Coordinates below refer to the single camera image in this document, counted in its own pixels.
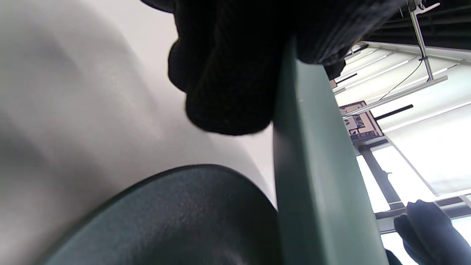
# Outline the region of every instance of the metal pole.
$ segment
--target metal pole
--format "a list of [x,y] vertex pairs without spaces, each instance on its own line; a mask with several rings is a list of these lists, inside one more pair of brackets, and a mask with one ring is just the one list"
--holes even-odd
[[448,76],[447,76],[447,75],[445,75],[445,76],[443,76],[443,77],[440,77],[440,78],[437,78],[437,79],[434,79],[434,80],[432,80],[432,81],[428,81],[428,82],[426,82],[426,83],[419,84],[419,85],[417,85],[417,86],[415,86],[415,87],[412,87],[412,88],[410,88],[410,89],[404,90],[404,91],[399,92],[399,93],[397,93],[397,94],[391,95],[390,97],[384,98],[384,99],[382,99],[382,100],[378,100],[378,101],[376,101],[376,102],[371,103],[370,105],[364,106],[364,107],[359,108],[359,109],[356,109],[356,110],[354,110],[354,111],[350,111],[350,112],[348,112],[347,114],[345,114],[343,117],[346,118],[346,117],[349,117],[349,116],[352,116],[352,115],[358,115],[358,114],[364,113],[364,112],[366,112],[366,111],[368,111],[368,110],[370,110],[370,109],[372,109],[372,108],[376,108],[376,107],[379,107],[379,106],[384,105],[384,104],[386,104],[386,103],[389,103],[389,102],[391,102],[391,101],[393,101],[393,100],[400,99],[400,98],[402,98],[402,97],[405,97],[405,96],[407,96],[407,95],[410,95],[410,94],[412,94],[412,93],[415,93],[415,92],[417,92],[417,91],[420,91],[420,90],[422,90],[422,89],[424,89],[424,88],[428,88],[428,87],[430,87],[430,86],[433,86],[433,85],[438,84],[438,83],[440,83],[440,82],[443,82],[443,81],[445,81],[445,80],[448,80]]
[[432,67],[430,66],[429,59],[427,57],[427,51],[425,50],[425,43],[423,42],[422,31],[420,30],[419,20],[417,20],[417,15],[413,11],[409,11],[412,19],[412,25],[414,25],[415,36],[419,42],[420,50],[422,51],[422,59],[425,62],[425,68],[429,74],[429,81],[433,80]]
[[345,90],[347,90],[347,89],[346,88],[340,88],[339,90],[335,91],[333,94],[338,95],[338,94],[344,92]]

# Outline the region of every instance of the black glove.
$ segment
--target black glove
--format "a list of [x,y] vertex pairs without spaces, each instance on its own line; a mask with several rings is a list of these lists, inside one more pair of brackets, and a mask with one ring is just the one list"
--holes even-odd
[[143,0],[171,12],[179,34],[169,78],[187,93],[203,130],[242,135],[272,120],[281,56],[295,35],[298,58],[341,63],[350,46],[403,0]]
[[394,219],[404,248],[420,265],[471,264],[471,248],[434,203],[407,205],[407,215]]

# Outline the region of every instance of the wire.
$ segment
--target wire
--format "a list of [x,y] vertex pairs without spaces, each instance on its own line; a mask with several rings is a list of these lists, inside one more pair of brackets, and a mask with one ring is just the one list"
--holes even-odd
[[405,80],[407,80],[409,77],[411,77],[411,75],[413,75],[417,71],[417,69],[419,69],[419,67],[422,65],[422,62],[423,62],[423,60],[420,61],[419,65],[414,69],[414,71],[412,71],[412,73],[410,73],[406,78],[404,78],[404,80],[402,80],[399,84],[397,84],[395,87],[393,87],[391,90],[389,90],[386,94],[384,94],[384,96],[382,96],[379,100],[382,100],[389,93],[391,93],[393,90],[395,90],[398,86],[400,86],[402,83],[404,83]]

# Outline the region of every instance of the window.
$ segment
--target window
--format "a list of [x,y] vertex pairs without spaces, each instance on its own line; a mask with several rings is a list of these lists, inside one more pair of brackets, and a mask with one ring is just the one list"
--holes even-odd
[[401,201],[416,202],[418,199],[424,201],[435,201],[435,196],[420,179],[410,165],[402,158],[401,154],[393,146],[373,151],[373,155],[381,168],[390,172],[389,182],[396,190]]
[[376,180],[374,179],[374,176],[371,173],[370,168],[366,164],[366,161],[363,156],[358,156],[357,161],[358,165],[360,166],[363,181],[365,182],[366,190],[368,191],[368,197],[370,198],[373,212],[379,213],[390,210],[389,204],[386,201],[383,193],[381,192],[378,183],[376,183]]

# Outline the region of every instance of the ceiling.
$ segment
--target ceiling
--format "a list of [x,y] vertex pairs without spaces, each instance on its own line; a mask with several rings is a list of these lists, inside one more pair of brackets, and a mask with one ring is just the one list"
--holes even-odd
[[[471,1],[428,0],[425,6],[440,6],[418,15],[424,42],[430,47],[471,50]],[[366,41],[417,44],[407,7],[403,7],[379,29],[371,32]]]

